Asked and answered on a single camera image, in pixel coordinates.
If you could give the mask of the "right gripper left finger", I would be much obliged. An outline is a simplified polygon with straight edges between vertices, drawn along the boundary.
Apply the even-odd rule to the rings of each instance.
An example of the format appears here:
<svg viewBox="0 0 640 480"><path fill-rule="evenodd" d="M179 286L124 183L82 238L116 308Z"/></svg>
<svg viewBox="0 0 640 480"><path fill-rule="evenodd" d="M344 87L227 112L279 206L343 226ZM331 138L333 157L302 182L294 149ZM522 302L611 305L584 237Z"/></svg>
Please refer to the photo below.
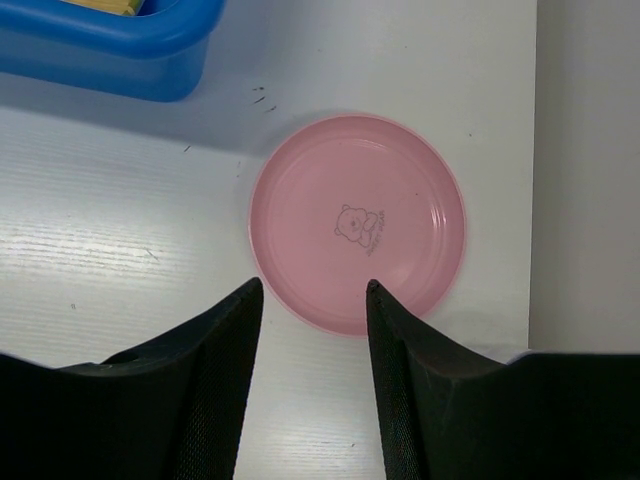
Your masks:
<svg viewBox="0 0 640 480"><path fill-rule="evenodd" d="M251 279L102 363L1 359L5 479L229 479L263 313Z"/></svg>

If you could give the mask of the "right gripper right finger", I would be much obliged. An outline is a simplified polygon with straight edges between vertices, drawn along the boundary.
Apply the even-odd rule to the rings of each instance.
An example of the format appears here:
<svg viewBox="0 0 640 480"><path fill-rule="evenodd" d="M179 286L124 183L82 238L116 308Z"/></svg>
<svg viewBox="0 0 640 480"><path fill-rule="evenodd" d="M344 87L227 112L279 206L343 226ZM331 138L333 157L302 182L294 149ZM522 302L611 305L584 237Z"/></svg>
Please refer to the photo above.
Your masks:
<svg viewBox="0 0 640 480"><path fill-rule="evenodd" d="M528 353L502 364L411 314L379 282L367 331L390 479L635 479L639 359Z"/></svg>

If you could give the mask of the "woven bamboo mat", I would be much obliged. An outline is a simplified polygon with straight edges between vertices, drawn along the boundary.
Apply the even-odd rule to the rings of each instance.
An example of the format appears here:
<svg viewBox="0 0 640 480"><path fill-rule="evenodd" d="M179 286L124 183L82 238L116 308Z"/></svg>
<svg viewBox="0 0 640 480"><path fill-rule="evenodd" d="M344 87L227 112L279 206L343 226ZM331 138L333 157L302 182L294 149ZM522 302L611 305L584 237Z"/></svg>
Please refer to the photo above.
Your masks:
<svg viewBox="0 0 640 480"><path fill-rule="evenodd" d="M136 16L144 0L64 0L66 3L82 6L120 16Z"/></svg>

